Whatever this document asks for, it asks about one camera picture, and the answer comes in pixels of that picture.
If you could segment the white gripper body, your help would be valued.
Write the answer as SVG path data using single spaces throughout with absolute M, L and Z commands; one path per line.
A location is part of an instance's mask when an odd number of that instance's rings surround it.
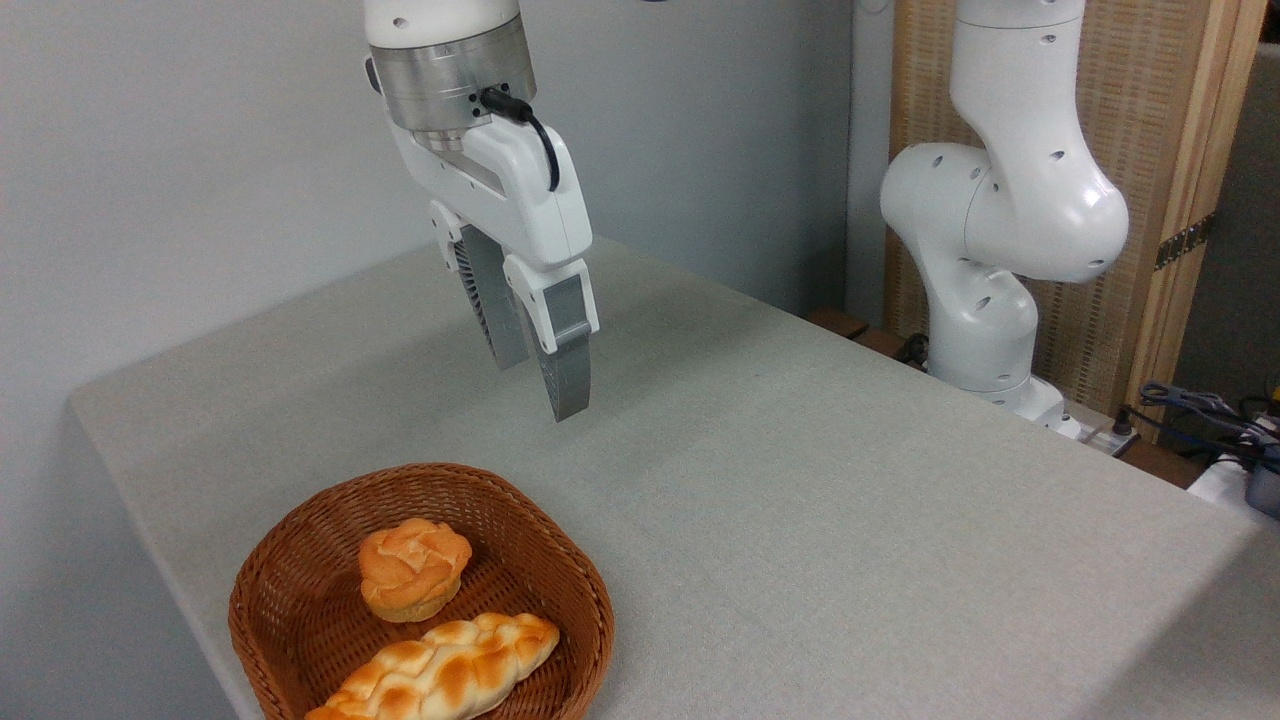
M 465 132 L 461 150 L 451 155 L 434 152 L 398 126 L 390 133 L 431 200 L 534 269 L 563 266 L 590 249 L 593 231 L 573 161 L 554 129 L 547 135 L 559 167 L 556 191 L 549 190 L 545 149 L 530 126 L 497 117 Z

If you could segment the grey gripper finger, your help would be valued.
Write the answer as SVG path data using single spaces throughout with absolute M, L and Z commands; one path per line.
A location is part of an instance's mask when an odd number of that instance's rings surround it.
M 588 264 L 576 259 L 539 272 L 508 255 L 503 269 L 532 331 L 550 409 L 563 421 L 590 404 L 590 336 L 600 323 Z
M 499 369 L 529 359 L 515 296 L 503 272 L 502 247 L 444 204 L 430 201 L 430 222 L 445 268 L 458 275 Z

